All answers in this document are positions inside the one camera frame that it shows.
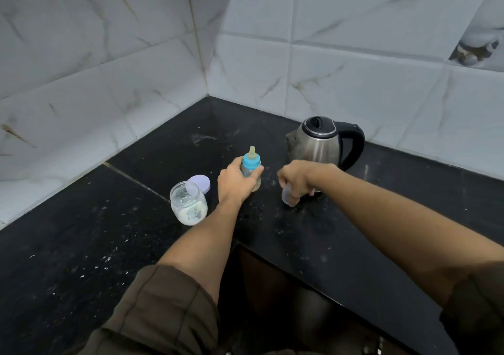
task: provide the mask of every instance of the forearm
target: forearm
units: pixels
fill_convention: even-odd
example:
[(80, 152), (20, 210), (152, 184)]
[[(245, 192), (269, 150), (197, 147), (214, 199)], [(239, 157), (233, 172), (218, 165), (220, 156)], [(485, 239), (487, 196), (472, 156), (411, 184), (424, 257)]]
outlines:
[(475, 269), (504, 261), (504, 248), (486, 237), (336, 167), (324, 166), (312, 181), (440, 305)]
[(213, 298), (229, 257), (234, 225), (240, 204), (228, 201), (180, 237), (159, 260), (194, 278)]

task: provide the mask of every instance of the kettle spout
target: kettle spout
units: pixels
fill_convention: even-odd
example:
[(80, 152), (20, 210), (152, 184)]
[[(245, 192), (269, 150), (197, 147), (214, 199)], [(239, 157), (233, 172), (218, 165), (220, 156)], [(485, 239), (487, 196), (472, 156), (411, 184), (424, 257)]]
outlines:
[(299, 141), (296, 140), (296, 130), (289, 132), (285, 137), (287, 138), (287, 150), (291, 153), (299, 144)]

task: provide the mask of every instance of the black kettle handle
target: black kettle handle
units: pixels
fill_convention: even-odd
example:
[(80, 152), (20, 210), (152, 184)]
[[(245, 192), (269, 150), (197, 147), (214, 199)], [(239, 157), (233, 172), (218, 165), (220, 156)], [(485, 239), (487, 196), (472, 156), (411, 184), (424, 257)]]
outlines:
[(335, 122), (336, 130), (342, 139), (352, 139), (352, 150), (348, 156), (340, 163), (340, 169), (343, 171), (348, 170), (352, 165), (355, 164), (357, 159), (359, 159), (362, 150), (364, 149), (364, 142), (366, 138), (364, 132), (356, 124)]

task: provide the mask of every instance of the stainless steel kettle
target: stainless steel kettle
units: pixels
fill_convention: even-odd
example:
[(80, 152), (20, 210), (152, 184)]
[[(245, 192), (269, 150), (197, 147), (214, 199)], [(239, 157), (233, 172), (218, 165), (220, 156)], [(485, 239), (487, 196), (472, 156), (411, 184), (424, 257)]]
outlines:
[[(287, 135), (289, 159), (331, 162), (346, 171), (355, 164), (364, 149), (365, 136), (356, 124), (335, 122), (324, 116), (306, 119)], [(352, 150), (341, 161), (342, 139), (352, 139)]]

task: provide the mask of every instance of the brown shirt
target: brown shirt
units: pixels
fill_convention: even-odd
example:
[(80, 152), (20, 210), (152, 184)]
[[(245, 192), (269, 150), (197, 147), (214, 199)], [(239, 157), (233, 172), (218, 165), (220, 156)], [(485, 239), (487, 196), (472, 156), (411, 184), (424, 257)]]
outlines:
[[(504, 354), (504, 263), (460, 282), (440, 319), (460, 354)], [(215, 303), (194, 279), (174, 267), (152, 265), (138, 272), (79, 353), (209, 354), (217, 346), (218, 326)]]

